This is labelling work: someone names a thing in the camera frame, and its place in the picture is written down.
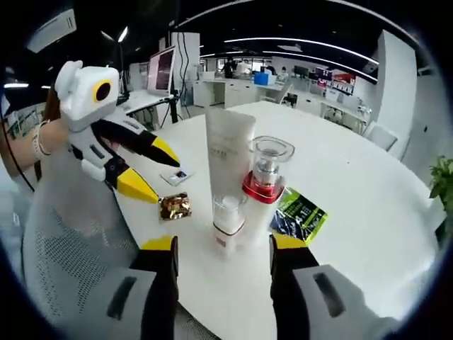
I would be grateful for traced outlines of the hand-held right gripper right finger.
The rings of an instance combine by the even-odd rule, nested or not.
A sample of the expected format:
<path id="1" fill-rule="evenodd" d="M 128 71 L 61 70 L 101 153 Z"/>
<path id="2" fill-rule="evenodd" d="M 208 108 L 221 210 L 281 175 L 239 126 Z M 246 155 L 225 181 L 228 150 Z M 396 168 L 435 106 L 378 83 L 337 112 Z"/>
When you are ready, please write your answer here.
<path id="1" fill-rule="evenodd" d="M 300 239 L 272 233 L 270 296 L 278 339 L 369 339 L 375 313 L 363 292 Z"/>

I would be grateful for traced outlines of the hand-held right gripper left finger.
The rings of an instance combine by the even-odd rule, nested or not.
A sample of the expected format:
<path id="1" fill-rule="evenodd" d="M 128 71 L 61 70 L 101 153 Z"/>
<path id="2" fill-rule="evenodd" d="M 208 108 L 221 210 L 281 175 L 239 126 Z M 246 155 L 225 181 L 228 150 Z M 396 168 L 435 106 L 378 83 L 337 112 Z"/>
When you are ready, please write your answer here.
<path id="1" fill-rule="evenodd" d="M 173 339 L 178 304 L 178 237 L 150 239 L 119 277 L 106 316 L 127 339 Z"/>

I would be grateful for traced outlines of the person's left hand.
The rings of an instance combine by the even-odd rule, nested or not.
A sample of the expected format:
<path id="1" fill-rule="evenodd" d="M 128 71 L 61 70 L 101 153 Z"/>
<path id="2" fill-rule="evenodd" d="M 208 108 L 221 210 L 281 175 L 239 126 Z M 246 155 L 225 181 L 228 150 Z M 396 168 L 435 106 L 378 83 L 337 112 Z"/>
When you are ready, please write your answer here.
<path id="1" fill-rule="evenodd" d="M 59 149 L 68 141 L 69 129 L 61 120 L 46 124 L 45 147 L 49 153 Z"/>

